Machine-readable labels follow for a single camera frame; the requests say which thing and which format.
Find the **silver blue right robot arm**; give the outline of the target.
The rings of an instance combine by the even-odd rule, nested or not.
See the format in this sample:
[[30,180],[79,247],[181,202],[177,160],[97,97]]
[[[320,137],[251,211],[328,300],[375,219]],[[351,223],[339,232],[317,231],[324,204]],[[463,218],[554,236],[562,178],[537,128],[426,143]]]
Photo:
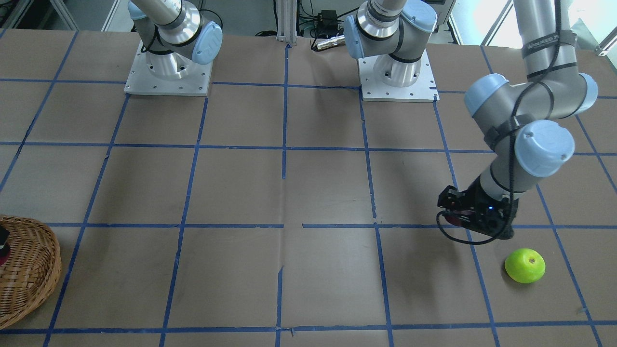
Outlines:
[[133,0],[136,33],[1,34],[1,215],[57,226],[182,227],[218,24]]

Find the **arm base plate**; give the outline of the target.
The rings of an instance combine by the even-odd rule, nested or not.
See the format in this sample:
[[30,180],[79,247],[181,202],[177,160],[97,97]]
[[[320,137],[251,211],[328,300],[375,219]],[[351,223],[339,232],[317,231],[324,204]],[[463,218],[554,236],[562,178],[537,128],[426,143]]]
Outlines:
[[362,98],[373,102],[432,103],[440,100],[428,53],[419,61],[398,62],[390,55],[360,58]]
[[124,92],[139,96],[203,96],[209,94],[214,61],[206,65],[170,53],[141,52],[139,42]]

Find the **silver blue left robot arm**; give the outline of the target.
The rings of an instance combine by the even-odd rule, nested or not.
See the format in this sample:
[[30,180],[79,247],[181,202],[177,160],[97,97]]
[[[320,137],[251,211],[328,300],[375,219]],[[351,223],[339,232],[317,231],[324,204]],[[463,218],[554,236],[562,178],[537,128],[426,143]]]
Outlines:
[[[526,83],[511,85],[491,73],[465,92],[470,116],[496,158],[460,191],[447,186],[438,197],[439,225],[513,237],[519,199],[573,156],[575,141],[557,123],[595,103],[599,88],[580,73],[568,14],[559,0],[515,0]],[[368,0],[343,24],[352,58],[376,57],[375,80],[408,91],[421,74],[421,58],[437,24],[436,11],[421,0]]]

